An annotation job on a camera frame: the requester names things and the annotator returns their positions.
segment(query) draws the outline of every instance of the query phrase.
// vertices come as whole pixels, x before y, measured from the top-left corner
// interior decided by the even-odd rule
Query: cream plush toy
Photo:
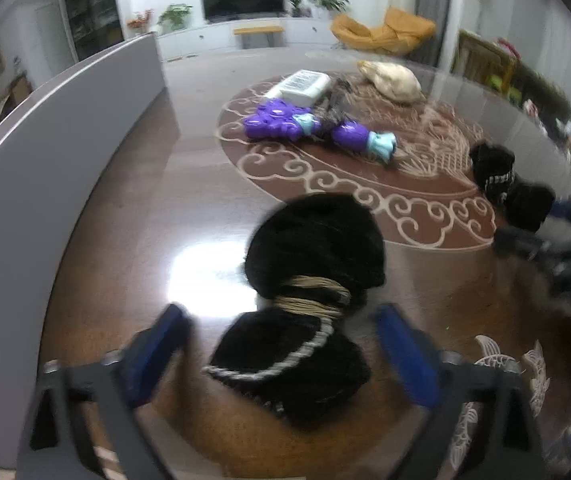
[[[388,99],[398,103],[423,101],[421,84],[411,70],[396,63],[357,61],[359,72]]]

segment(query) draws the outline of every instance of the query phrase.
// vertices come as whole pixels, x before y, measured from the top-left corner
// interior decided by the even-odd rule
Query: brown tabletop
[[[437,346],[470,361],[482,359],[484,349],[520,361],[524,377],[539,386],[537,398],[545,393],[537,417],[544,443],[571,419],[571,318],[549,308],[545,296],[534,306],[531,284],[515,279],[534,276],[532,269],[492,253],[502,220],[470,181],[467,152],[483,138],[504,144],[516,153],[517,173],[560,196],[571,194],[569,167],[527,117],[480,86],[409,64],[427,101],[402,107],[360,82],[357,59],[354,52],[274,48],[167,64],[167,91],[115,154],[61,263],[41,362],[94,361],[146,328],[168,301],[194,315],[192,339],[172,362],[153,409],[197,456],[218,464],[216,474],[334,478],[376,453],[386,457],[379,464],[385,472],[418,422],[374,335],[369,314],[384,301],[397,303]],[[247,142],[240,120],[265,89],[302,68],[353,79],[352,113],[399,137],[389,167],[315,144]],[[303,432],[200,367],[234,317],[257,308],[240,267],[253,229],[279,200],[323,190],[351,192],[371,207],[387,241],[387,283],[371,290],[368,306],[345,325],[371,365],[371,381],[345,409]],[[486,338],[475,339],[480,335]],[[533,349],[545,359],[545,375],[540,359],[523,358]],[[177,454],[187,452],[181,449]],[[177,467],[213,474],[195,464]]]

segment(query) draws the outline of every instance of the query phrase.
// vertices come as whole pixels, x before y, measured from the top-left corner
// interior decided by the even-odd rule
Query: gray cloth
[[[434,36],[411,52],[408,59],[429,66],[437,65],[449,8],[450,0],[417,0],[417,15],[432,20],[436,27]]]

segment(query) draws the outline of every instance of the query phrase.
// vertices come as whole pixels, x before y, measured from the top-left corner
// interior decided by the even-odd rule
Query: purple toy
[[[302,137],[323,139],[321,120],[310,108],[299,108],[281,99],[270,99],[257,107],[251,117],[243,120],[246,135],[253,140],[287,139],[295,142]],[[377,134],[355,121],[342,121],[329,131],[332,140],[349,150],[376,155],[390,162],[397,142],[393,133]]]

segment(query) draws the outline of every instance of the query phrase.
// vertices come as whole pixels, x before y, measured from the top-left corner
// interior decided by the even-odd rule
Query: black velvet pouch
[[[535,232],[552,208],[555,194],[548,186],[528,184],[513,170],[515,155],[501,146],[480,142],[470,149],[472,175],[489,202],[510,225]]]
[[[370,378],[360,349],[340,331],[340,316],[361,306],[368,288],[383,285],[383,237],[350,195],[310,195],[264,221],[245,271],[264,298],[313,300],[339,314],[293,314],[277,306],[243,314],[204,371],[295,426],[314,425]],[[297,288],[295,276],[328,278],[349,291],[349,300],[324,286]]]

